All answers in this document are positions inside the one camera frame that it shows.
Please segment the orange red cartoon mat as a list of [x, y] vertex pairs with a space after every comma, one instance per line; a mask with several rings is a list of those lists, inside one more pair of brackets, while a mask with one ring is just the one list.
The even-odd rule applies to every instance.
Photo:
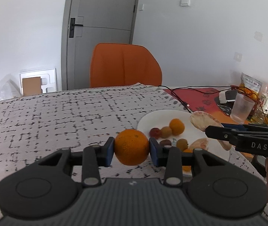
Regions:
[[210, 113], [221, 123], [235, 124], [230, 118], [233, 103], [221, 104], [219, 102], [219, 92], [232, 90], [230, 86], [186, 86], [186, 87], [167, 87], [162, 88], [180, 102], [184, 110], [188, 112], [204, 111]]

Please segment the clear plastic cup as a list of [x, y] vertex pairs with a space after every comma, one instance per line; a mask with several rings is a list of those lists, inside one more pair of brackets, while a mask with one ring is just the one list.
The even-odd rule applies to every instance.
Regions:
[[238, 124], [243, 124], [252, 111], [255, 102], [250, 97], [238, 93], [230, 114], [230, 118]]

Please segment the orange chair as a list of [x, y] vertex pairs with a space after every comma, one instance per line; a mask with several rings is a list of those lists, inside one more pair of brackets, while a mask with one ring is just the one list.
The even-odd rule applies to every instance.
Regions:
[[95, 46], [90, 64], [91, 88], [136, 83], [162, 84], [160, 65], [148, 49], [121, 43], [99, 43]]

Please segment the small orange kumquat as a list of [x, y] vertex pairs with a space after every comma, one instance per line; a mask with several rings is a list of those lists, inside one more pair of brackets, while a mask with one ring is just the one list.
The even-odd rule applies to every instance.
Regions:
[[191, 149], [186, 149], [183, 151], [182, 159], [184, 160], [184, 162], [182, 162], [182, 170], [184, 173], [191, 172], [192, 153], [193, 153], [193, 150]]

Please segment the white light switch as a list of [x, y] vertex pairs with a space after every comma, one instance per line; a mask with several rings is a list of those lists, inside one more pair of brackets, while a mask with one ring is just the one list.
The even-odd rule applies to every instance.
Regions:
[[191, 0], [180, 0], [180, 6], [182, 7], [190, 6], [190, 4]]

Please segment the large orange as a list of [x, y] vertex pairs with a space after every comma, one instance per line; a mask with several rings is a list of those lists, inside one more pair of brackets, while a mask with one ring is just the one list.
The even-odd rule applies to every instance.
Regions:
[[127, 129], [115, 137], [115, 156], [123, 165], [140, 165], [148, 154], [149, 141], [142, 132]]

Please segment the white foam packaging board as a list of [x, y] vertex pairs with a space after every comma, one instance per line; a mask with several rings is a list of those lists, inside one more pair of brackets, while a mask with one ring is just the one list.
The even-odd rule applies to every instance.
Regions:
[[41, 69], [19, 73], [22, 95], [51, 93], [57, 91], [56, 69]]

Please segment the grey door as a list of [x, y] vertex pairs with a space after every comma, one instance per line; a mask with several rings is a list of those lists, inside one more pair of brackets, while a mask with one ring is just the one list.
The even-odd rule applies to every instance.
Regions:
[[[62, 21], [62, 89], [90, 85], [90, 63], [99, 43], [131, 43], [137, 0], [66, 0]], [[70, 18], [77, 24], [69, 38]]]

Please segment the white plate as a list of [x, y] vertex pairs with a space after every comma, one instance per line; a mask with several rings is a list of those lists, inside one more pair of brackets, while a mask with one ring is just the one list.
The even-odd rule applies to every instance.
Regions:
[[[188, 147], [197, 139], [207, 138], [206, 134], [201, 130], [195, 128], [190, 122], [190, 113], [181, 111], [181, 110], [157, 110], [150, 112], [144, 115], [137, 124], [137, 130], [143, 132], [147, 138], [150, 138], [149, 132], [152, 128], [163, 128], [168, 126], [170, 121], [177, 118], [180, 119], [184, 126], [184, 132], [178, 136], [170, 136], [168, 138], [159, 138], [157, 141], [168, 139], [171, 141], [172, 146], [176, 146], [176, 143], [179, 139], [186, 139], [188, 142]], [[229, 161], [230, 159], [230, 151], [224, 150], [221, 144], [215, 140], [208, 138], [208, 146], [207, 150], [210, 153], [224, 159], [225, 161]]]

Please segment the white charger block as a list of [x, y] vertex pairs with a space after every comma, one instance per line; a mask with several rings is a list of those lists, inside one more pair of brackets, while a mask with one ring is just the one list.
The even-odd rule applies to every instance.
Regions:
[[224, 90], [219, 92], [219, 102], [221, 104], [226, 104], [234, 102], [236, 99], [238, 91], [237, 90]]

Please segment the yellow snack bag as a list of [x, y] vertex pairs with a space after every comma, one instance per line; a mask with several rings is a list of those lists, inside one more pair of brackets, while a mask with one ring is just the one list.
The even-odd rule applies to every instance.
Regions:
[[262, 82], [244, 73], [241, 73], [241, 83], [239, 92], [250, 97], [253, 101], [257, 101], [261, 91]]

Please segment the orange fruit in plate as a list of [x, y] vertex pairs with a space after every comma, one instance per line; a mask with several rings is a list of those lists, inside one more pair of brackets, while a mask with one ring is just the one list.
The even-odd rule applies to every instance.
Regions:
[[174, 136], [182, 134], [185, 130], [184, 123], [178, 118], [172, 119], [169, 123], [169, 127], [172, 130], [172, 134]]

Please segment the small red plum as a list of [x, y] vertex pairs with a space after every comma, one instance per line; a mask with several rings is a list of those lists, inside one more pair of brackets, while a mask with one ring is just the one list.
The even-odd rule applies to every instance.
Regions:
[[164, 140], [161, 140], [161, 141], [160, 141], [159, 145], [160, 145], [160, 146], [166, 146], [166, 145], [171, 146], [172, 143], [171, 143], [170, 140], [168, 140], [168, 139], [164, 139]]

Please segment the red plum in plate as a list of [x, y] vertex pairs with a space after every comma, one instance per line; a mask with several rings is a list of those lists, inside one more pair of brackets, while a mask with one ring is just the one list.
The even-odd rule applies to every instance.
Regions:
[[161, 137], [161, 129], [159, 129], [159, 128], [152, 128], [149, 131], [149, 136], [150, 137], [153, 137], [155, 139], [159, 139]]

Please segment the olive green small fruit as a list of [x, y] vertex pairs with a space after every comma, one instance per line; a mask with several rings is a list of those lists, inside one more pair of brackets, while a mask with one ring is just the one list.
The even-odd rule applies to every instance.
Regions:
[[188, 149], [188, 142], [186, 139], [179, 139], [176, 142], [176, 147], [180, 149], [181, 152], [183, 152], [184, 150]]

